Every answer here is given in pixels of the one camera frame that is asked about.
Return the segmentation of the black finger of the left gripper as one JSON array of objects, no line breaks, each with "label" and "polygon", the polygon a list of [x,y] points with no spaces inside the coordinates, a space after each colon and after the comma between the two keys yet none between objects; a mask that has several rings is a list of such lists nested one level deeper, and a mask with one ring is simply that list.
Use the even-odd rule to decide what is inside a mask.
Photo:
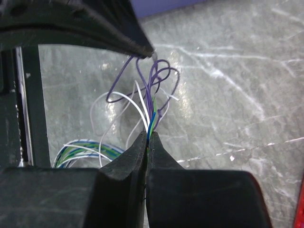
[{"label": "black finger of the left gripper", "polygon": [[141,58],[154,47],[129,0],[2,0],[0,48],[45,44],[107,49]]}]

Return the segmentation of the blue plastic bin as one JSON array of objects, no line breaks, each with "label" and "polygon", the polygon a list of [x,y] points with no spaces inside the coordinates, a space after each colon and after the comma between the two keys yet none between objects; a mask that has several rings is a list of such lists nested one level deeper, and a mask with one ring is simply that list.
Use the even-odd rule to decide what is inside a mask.
[{"label": "blue plastic bin", "polygon": [[204,2],[204,0],[131,0],[137,18],[144,18],[201,2]]}]

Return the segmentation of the red plastic shopping basket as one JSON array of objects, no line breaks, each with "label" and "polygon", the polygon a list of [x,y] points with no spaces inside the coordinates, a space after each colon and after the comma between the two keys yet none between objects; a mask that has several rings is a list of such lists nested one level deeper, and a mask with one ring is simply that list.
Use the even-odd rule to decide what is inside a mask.
[{"label": "red plastic shopping basket", "polygon": [[304,228],[304,179],[302,179],[293,228]]}]

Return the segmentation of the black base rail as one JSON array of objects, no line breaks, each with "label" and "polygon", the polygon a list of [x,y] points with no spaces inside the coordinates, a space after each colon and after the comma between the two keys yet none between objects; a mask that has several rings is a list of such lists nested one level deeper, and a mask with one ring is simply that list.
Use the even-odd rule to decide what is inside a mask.
[{"label": "black base rail", "polygon": [[38,46],[0,53],[0,166],[49,168]]}]

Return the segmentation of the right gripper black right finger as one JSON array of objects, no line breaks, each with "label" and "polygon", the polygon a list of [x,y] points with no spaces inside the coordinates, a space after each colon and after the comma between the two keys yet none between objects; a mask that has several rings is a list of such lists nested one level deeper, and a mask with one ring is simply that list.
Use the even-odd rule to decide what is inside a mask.
[{"label": "right gripper black right finger", "polygon": [[247,171],[189,170],[149,141],[146,207],[151,228],[269,228],[261,188]]}]

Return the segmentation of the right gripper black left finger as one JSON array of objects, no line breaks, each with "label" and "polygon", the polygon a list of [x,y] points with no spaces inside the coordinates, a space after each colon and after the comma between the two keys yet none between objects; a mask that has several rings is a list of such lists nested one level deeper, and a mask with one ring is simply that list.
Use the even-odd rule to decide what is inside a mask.
[{"label": "right gripper black left finger", "polygon": [[147,134],[96,168],[6,168],[0,171],[3,228],[141,228]]}]

